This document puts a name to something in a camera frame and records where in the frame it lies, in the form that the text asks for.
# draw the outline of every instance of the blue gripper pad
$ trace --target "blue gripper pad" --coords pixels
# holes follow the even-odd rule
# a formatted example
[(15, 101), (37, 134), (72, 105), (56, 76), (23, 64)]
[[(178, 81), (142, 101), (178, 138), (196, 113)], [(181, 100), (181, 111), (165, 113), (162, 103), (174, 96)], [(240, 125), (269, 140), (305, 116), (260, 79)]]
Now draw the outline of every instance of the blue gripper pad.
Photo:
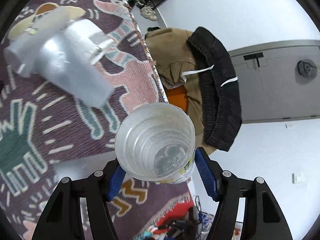
[(119, 194), (125, 174), (126, 172), (122, 169), (120, 165), (118, 165), (115, 173), (113, 174), (109, 182), (109, 192), (107, 193), (108, 201), (111, 201), (114, 197), (116, 197)]
[(208, 196), (212, 197), (213, 200), (216, 200), (218, 197), (217, 181), (211, 173), (201, 151), (198, 149), (196, 149), (195, 163)]

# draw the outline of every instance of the clear plastic cup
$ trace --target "clear plastic cup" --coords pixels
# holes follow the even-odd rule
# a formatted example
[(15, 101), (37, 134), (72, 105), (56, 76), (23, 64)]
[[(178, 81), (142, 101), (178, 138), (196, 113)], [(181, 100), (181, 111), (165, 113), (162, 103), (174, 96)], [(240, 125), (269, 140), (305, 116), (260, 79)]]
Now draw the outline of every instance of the clear plastic cup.
[(194, 169), (195, 128), (168, 103), (143, 105), (122, 122), (115, 141), (119, 164), (136, 179), (180, 183)]

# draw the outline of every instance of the black jacket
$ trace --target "black jacket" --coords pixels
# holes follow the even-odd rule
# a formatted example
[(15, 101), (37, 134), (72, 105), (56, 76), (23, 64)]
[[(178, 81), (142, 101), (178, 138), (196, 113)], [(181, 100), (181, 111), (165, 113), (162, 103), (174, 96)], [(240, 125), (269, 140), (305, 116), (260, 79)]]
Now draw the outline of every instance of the black jacket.
[(219, 150), (228, 151), (238, 134), (241, 104), (238, 81), (231, 58), (222, 43), (207, 29), (199, 27), (188, 39), (199, 73), (204, 119), (204, 142)]

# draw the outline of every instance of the wall switch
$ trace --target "wall switch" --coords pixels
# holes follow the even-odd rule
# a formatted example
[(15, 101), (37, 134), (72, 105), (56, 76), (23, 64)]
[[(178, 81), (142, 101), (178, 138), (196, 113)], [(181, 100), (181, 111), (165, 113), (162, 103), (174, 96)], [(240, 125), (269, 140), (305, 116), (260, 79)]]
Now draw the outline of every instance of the wall switch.
[(286, 124), (285, 124), (285, 127), (286, 127), (287, 129), (292, 129), (292, 128), (293, 128), (293, 123), (286, 123)]
[(306, 176), (302, 172), (295, 172), (292, 174), (292, 183), (305, 183), (307, 182)]

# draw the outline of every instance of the metal screw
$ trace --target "metal screw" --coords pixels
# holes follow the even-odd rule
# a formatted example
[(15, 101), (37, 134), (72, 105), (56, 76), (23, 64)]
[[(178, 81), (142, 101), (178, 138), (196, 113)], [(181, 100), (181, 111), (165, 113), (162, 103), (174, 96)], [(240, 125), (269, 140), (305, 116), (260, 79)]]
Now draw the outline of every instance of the metal screw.
[(261, 178), (261, 177), (257, 177), (257, 182), (260, 183), (260, 184), (262, 184), (262, 183), (264, 183), (264, 179)]
[(222, 174), (225, 177), (231, 177), (231, 172), (230, 171), (224, 171)]
[(103, 171), (96, 171), (96, 172), (94, 173), (94, 175), (95, 175), (96, 177), (101, 177), (101, 176), (103, 175)]
[(69, 181), (69, 178), (68, 177), (64, 177), (62, 178), (61, 182), (62, 183), (67, 183)]

